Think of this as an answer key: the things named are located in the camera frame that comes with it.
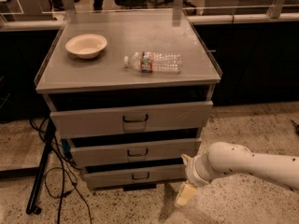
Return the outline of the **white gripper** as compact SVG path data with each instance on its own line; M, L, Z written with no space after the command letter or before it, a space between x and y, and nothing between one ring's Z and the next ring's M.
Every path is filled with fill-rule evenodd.
M197 187L203 187L209 184L209 181L204 179L206 168L203 166L202 157L196 155L190 157L182 154L181 158L185 165L185 175L187 182L183 182L178 190L178 195L175 200L176 206L185 205L197 192Z

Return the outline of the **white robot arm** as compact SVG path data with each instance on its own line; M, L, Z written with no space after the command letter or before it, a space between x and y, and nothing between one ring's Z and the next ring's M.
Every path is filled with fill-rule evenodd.
M186 181L179 188L176 206L185 205L197 192L217 178L247 174L294 192L299 191L299 157L253 153L247 147L217 142L204 154L182 154Z

